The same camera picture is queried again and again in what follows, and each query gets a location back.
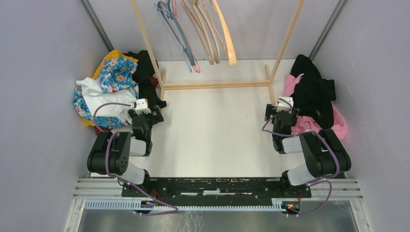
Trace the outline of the wooden hanger middle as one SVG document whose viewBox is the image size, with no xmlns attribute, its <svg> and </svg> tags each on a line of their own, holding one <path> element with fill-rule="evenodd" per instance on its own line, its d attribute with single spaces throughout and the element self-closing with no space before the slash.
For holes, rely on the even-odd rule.
<svg viewBox="0 0 410 232">
<path fill-rule="evenodd" d="M 205 29 L 207 30 L 207 34 L 210 38 L 210 43 L 214 52 L 215 64 L 219 64 L 220 48 L 218 45 L 218 34 L 215 24 L 204 0 L 197 0 L 197 7 L 199 8 L 199 16 L 202 17 Z"/>
</svg>

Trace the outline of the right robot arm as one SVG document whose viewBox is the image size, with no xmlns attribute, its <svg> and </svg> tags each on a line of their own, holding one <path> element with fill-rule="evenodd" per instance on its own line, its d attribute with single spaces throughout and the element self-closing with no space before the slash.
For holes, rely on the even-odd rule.
<svg viewBox="0 0 410 232">
<path fill-rule="evenodd" d="M 273 147 L 278 153 L 303 155 L 302 164 L 282 173 L 279 191 L 285 197 L 292 197 L 301 185 L 311 186 L 351 169 L 351 158 L 332 129 L 292 134 L 298 113 L 297 108 L 279 110 L 267 104 L 264 119 L 273 128 L 262 128 L 272 135 Z"/>
</svg>

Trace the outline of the pink plastic hanger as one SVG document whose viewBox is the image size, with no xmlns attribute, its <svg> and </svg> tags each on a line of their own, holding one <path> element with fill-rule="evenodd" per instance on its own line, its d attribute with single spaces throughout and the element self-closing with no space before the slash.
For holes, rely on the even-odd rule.
<svg viewBox="0 0 410 232">
<path fill-rule="evenodd" d="M 180 23 L 180 20 L 178 18 L 177 14 L 177 3 L 176 0 L 171 0 L 170 1 L 170 6 L 171 6 L 171 12 L 173 14 L 173 20 L 176 24 L 177 30 L 180 34 L 180 38 L 182 39 L 182 49 L 185 52 L 186 57 L 188 58 L 188 62 L 190 67 L 193 69 L 195 73 L 200 73 L 201 69 L 200 66 L 195 58 L 195 56 L 192 53 L 192 49 L 190 46 L 190 42 L 185 34 L 185 31 Z"/>
</svg>

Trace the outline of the white garment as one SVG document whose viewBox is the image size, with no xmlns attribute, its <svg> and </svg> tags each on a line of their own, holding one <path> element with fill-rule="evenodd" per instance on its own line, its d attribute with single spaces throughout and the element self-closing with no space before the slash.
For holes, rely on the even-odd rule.
<svg viewBox="0 0 410 232">
<path fill-rule="evenodd" d="M 99 106 L 105 103 L 112 103 L 98 110 L 96 116 L 116 117 L 121 122 L 131 122 L 131 117 L 128 114 L 130 107 L 114 105 L 113 103 L 135 103 L 137 101 L 137 92 L 133 88 L 126 88 L 116 93 L 103 93 L 100 78 L 93 79 L 90 77 L 77 80 L 76 85 L 80 87 L 80 92 L 92 115 Z"/>
</svg>

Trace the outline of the black garment left pile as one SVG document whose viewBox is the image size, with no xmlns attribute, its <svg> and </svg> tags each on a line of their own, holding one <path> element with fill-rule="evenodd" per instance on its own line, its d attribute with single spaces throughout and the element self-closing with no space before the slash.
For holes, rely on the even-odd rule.
<svg viewBox="0 0 410 232">
<path fill-rule="evenodd" d="M 124 55 L 138 60 L 138 66 L 132 74 L 132 79 L 138 84 L 139 98 L 147 99 L 149 108 L 153 108 L 155 105 L 158 105 L 161 109 L 165 108 L 167 102 L 162 101 L 156 92 L 156 86 L 159 84 L 159 81 L 153 78 L 155 70 L 148 51 L 141 50 L 138 53 L 129 51 Z"/>
</svg>

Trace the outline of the wooden clothes rack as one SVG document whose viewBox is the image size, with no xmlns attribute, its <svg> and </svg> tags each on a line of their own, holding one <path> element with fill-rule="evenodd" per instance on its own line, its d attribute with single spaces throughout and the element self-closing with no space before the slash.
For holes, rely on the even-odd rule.
<svg viewBox="0 0 410 232">
<path fill-rule="evenodd" d="M 269 92 L 269 99 L 272 104 L 275 103 L 275 98 L 274 98 L 274 92 L 273 92 L 273 81 L 276 77 L 278 68 L 280 66 L 280 63 L 282 61 L 283 55 L 286 51 L 286 48 L 288 46 L 289 40 L 292 36 L 293 29 L 295 27 L 295 24 L 299 18 L 299 15 L 301 13 L 301 10 L 304 6 L 304 1 L 300 0 L 297 3 L 297 6 L 294 10 L 294 13 L 292 15 L 292 19 L 290 21 L 289 27 L 287 29 L 286 35 L 284 42 L 282 44 L 282 47 L 280 49 L 280 53 L 275 61 L 275 65 L 272 69 L 272 71 L 269 71 L 268 65 L 264 66 L 264 71 L 265 71 L 265 80 L 250 80 L 250 81 L 226 81 L 226 82 L 204 82 L 204 83 L 166 83 L 165 78 L 166 78 L 166 69 L 164 69 L 162 72 L 159 70 L 159 67 L 156 63 L 155 56 L 153 54 L 153 49 L 151 46 L 151 43 L 148 38 L 147 30 L 143 22 L 142 15 L 140 13 L 138 4 L 135 0 L 131 0 L 131 8 L 133 10 L 134 16 L 136 18 L 136 21 L 139 25 L 140 32 L 142 34 L 144 43 L 146 45 L 146 49 L 148 51 L 148 55 L 150 58 L 150 62 L 153 65 L 155 74 L 157 75 L 157 79 L 160 84 L 161 88 L 161 94 L 160 98 L 163 99 L 165 92 L 168 90 L 185 90 L 185 89 L 213 89 L 213 88 L 239 88 L 239 87 L 267 87 L 268 92 Z"/>
</svg>

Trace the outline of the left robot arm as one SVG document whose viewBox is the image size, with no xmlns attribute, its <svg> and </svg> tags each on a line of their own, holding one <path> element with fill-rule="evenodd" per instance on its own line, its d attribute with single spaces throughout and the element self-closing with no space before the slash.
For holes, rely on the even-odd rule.
<svg viewBox="0 0 410 232">
<path fill-rule="evenodd" d="M 145 197 L 151 193 L 152 183 L 148 171 L 136 167 L 129 161 L 131 156 L 148 157 L 152 150 L 152 128 L 163 122 L 161 106 L 142 106 L 129 111 L 132 131 L 120 131 L 113 137 L 110 131 L 100 132 L 87 159 L 91 173 L 110 175 L 126 183 L 134 183 L 133 189 Z"/>
</svg>

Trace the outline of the pink garment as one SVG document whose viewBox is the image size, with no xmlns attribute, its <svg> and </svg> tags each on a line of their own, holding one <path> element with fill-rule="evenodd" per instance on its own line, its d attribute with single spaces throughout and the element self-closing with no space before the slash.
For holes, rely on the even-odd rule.
<svg viewBox="0 0 410 232">
<path fill-rule="evenodd" d="M 285 78 L 284 82 L 284 96 L 290 97 L 294 93 L 294 88 L 296 84 L 298 84 L 303 77 L 304 74 L 300 74 L 297 77 L 289 74 Z M 334 124 L 331 129 L 334 131 L 337 138 L 342 141 L 347 137 L 348 133 L 348 125 L 346 123 L 345 118 L 340 113 L 340 111 L 334 106 L 332 103 L 333 108 L 333 119 Z M 306 131 L 316 131 L 319 132 L 322 130 L 322 127 L 312 118 L 309 116 L 299 116 L 297 118 L 296 125 L 292 127 L 292 134 L 299 134 Z"/>
</svg>

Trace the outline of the blue floral skirt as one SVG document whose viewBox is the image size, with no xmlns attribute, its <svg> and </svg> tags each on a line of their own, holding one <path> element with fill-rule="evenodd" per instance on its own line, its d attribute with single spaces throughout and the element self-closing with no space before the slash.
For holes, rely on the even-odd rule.
<svg viewBox="0 0 410 232">
<path fill-rule="evenodd" d="M 116 57 L 106 59 L 102 62 L 99 71 L 96 71 L 97 78 L 100 78 L 103 93 L 116 93 L 126 88 L 133 88 L 137 92 L 137 99 L 139 97 L 138 84 L 133 81 L 132 74 L 137 69 L 137 62 L 126 57 Z M 96 116 L 98 110 L 102 107 L 111 105 L 112 103 L 105 103 L 99 106 L 92 115 L 85 103 L 84 97 L 80 92 L 80 87 L 74 89 L 73 92 L 73 106 L 76 112 L 83 118 L 90 122 L 95 119 L 99 127 L 113 129 L 120 126 L 128 125 L 129 123 L 121 122 L 116 117 Z M 121 105 L 132 107 L 132 104 L 113 103 L 114 105 Z"/>
</svg>

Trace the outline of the black garment right pile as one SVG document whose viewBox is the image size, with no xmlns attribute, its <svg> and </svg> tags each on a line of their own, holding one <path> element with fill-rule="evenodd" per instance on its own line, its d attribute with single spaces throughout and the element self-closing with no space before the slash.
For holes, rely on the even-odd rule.
<svg viewBox="0 0 410 232">
<path fill-rule="evenodd" d="M 334 124 L 332 102 L 337 99 L 334 80 L 322 78 L 312 60 L 302 54 L 296 57 L 291 75 L 304 74 L 291 97 L 300 116 L 312 117 L 323 129 Z"/>
</svg>

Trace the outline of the wooden hanger back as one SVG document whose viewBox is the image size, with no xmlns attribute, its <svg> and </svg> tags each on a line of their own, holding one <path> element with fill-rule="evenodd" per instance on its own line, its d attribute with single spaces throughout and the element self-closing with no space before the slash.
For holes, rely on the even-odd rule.
<svg viewBox="0 0 410 232">
<path fill-rule="evenodd" d="M 205 25 L 202 21 L 202 17 L 199 16 L 199 8 L 197 7 L 196 0 L 181 0 L 181 5 L 192 22 L 201 44 L 204 48 L 205 54 L 207 56 L 210 65 L 215 64 L 214 52 L 210 43 L 210 38 L 205 29 Z"/>
</svg>

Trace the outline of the wooden hanger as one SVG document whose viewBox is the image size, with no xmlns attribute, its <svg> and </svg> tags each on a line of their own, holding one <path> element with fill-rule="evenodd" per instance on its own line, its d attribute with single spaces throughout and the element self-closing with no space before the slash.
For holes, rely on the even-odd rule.
<svg viewBox="0 0 410 232">
<path fill-rule="evenodd" d="M 181 5 L 192 22 L 201 44 L 204 48 L 205 54 L 207 56 L 210 65 L 215 64 L 214 52 L 210 43 L 210 38 L 205 29 L 205 25 L 202 21 L 202 17 L 199 16 L 199 8 L 197 7 L 196 0 L 181 0 Z"/>
<path fill-rule="evenodd" d="M 197 7 L 199 8 L 199 16 L 202 17 L 205 29 L 207 30 L 207 34 L 210 38 L 210 43 L 214 52 L 215 64 L 219 64 L 220 48 L 218 45 L 218 34 L 215 24 L 204 0 L 197 0 Z"/>
<path fill-rule="evenodd" d="M 220 20 L 220 24 L 221 24 L 224 39 L 225 39 L 224 50 L 227 54 L 228 62 L 231 66 L 234 66 L 234 65 L 237 64 L 237 58 L 236 58 L 234 45 L 233 45 L 233 41 L 232 41 L 232 38 L 231 38 L 231 35 L 230 35 L 230 32 L 229 32 L 228 25 L 226 23 L 224 15 L 223 15 L 217 1 L 216 0 L 211 0 L 210 3 L 211 3 L 212 8 L 214 9 L 214 11 L 217 13 L 217 15 L 219 17 L 219 20 Z"/>
</svg>

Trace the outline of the red dotted garment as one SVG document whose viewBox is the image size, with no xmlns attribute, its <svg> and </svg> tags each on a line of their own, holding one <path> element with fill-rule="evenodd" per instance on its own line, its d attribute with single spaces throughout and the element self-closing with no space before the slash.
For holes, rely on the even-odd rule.
<svg viewBox="0 0 410 232">
<path fill-rule="evenodd" d="M 97 127 L 97 126 L 94 126 L 94 131 L 95 131 L 95 134 L 98 136 L 99 134 L 100 134 L 100 132 L 102 132 L 102 131 L 111 131 L 111 129 L 109 129 L 109 128 L 105 128 L 105 127 Z"/>
</svg>

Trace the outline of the grey plastic hanger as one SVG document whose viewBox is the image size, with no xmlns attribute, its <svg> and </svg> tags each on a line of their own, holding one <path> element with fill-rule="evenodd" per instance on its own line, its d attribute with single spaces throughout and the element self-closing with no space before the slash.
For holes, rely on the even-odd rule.
<svg viewBox="0 0 410 232">
<path fill-rule="evenodd" d="M 155 8 L 166 30 L 168 31 L 180 54 L 182 55 L 183 60 L 189 67 L 189 70 L 192 72 L 192 68 L 196 64 L 195 58 L 188 43 L 188 39 L 182 29 L 182 26 L 171 9 L 171 1 L 159 0 L 155 4 Z"/>
</svg>

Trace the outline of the black garment pile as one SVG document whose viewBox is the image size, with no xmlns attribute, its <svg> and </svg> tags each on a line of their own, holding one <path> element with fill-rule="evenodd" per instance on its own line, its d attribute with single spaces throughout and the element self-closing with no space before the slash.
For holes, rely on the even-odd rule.
<svg viewBox="0 0 410 232">
<path fill-rule="evenodd" d="M 149 108 L 153 108 L 155 105 L 158 105 L 161 109 L 165 108 L 167 102 L 162 101 L 156 92 L 156 86 L 159 84 L 159 81 L 153 78 L 155 70 L 148 51 L 141 50 L 138 53 L 129 51 L 124 55 L 138 60 L 138 66 L 132 74 L 132 79 L 138 84 L 139 98 L 147 99 Z"/>
<path fill-rule="evenodd" d="M 300 116 L 312 117 L 323 129 L 334 124 L 332 102 L 337 99 L 334 80 L 322 78 L 312 60 L 302 54 L 296 57 L 291 75 L 304 74 L 291 97 Z"/>
</svg>

